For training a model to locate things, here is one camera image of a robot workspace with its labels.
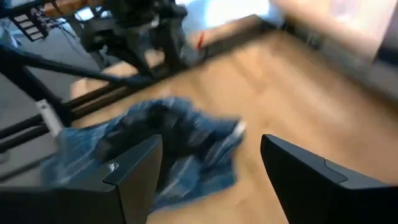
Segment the light wooden desk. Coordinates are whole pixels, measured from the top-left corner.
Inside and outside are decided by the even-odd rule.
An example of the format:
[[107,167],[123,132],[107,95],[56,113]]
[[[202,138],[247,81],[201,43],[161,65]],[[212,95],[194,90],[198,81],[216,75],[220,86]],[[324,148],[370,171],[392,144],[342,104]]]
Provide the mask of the light wooden desk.
[[372,60],[382,45],[398,0],[270,0],[289,18]]

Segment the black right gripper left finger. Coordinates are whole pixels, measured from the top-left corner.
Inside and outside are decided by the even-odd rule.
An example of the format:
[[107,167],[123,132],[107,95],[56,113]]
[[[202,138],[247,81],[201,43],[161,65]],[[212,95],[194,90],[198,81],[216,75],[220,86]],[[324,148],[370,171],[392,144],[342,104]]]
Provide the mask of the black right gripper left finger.
[[76,182],[0,189],[0,224],[145,224],[161,160],[155,135]]

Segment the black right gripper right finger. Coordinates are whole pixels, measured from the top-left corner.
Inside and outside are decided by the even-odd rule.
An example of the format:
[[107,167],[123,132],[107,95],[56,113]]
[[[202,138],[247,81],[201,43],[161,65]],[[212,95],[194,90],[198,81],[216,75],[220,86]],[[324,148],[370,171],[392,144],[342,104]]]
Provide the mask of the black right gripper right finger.
[[289,224],[398,224],[398,186],[271,134],[261,157]]

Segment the navy white striped laundry bin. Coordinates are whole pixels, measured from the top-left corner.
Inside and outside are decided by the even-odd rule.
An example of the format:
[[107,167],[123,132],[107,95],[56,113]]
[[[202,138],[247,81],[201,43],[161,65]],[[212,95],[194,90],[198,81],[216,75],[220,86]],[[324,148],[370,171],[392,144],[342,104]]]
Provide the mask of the navy white striped laundry bin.
[[398,29],[386,32],[377,52],[377,58],[398,67]]

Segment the silver aluminium extrusion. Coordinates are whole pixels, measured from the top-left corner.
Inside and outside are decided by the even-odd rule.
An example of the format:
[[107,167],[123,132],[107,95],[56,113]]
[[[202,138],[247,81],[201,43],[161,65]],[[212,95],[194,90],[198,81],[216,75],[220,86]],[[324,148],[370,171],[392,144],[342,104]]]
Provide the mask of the silver aluminium extrusion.
[[35,104],[50,134],[53,137],[57,137],[64,128],[58,114],[47,100],[40,100]]

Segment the black slotted panel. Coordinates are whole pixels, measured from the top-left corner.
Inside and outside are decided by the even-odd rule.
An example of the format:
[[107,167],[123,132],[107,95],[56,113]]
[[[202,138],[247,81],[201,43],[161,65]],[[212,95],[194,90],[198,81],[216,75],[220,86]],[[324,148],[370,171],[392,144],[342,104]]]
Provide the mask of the black slotted panel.
[[39,7],[33,7],[16,16],[9,17],[9,20],[25,35],[25,37],[35,42],[48,36],[49,30],[44,19],[44,12]]

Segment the dark patterned garment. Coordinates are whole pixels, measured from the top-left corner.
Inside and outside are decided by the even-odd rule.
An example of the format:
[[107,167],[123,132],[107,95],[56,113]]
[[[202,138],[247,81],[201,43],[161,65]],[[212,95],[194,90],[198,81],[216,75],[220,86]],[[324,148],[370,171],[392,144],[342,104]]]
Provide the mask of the dark patterned garment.
[[58,152],[40,165],[42,182],[78,180],[155,134],[162,137],[163,153],[152,211],[235,183],[233,156],[244,138],[243,122],[214,117],[182,97],[142,101],[100,124],[63,129],[56,138]]

